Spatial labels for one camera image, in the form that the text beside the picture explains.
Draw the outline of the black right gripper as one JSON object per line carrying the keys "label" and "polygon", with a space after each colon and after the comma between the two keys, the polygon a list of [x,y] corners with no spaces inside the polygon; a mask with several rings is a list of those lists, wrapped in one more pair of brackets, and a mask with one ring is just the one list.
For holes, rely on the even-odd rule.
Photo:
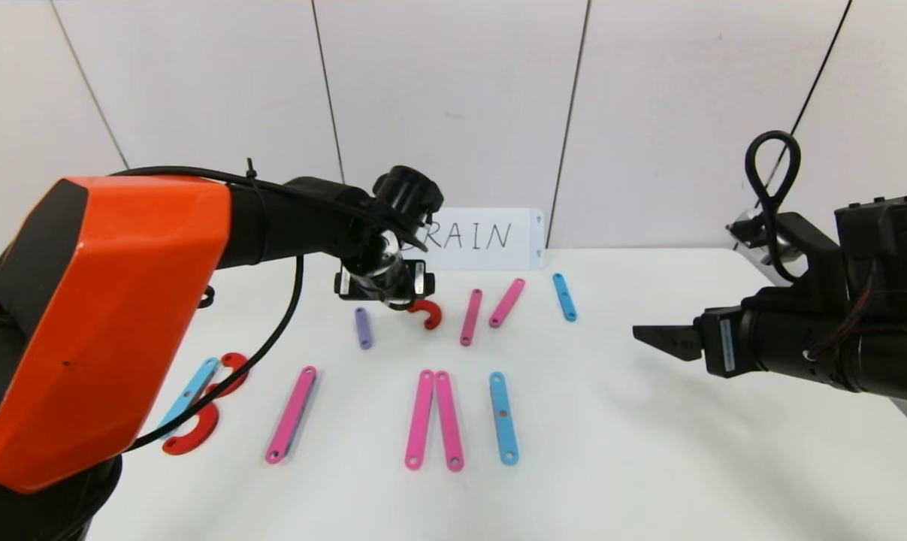
{"label": "black right gripper", "polygon": [[824,312],[746,298],[708,309],[696,325],[635,325],[633,337],[681,361],[704,354],[707,372],[722,378],[767,372],[858,391],[839,353],[810,352],[838,325]]}

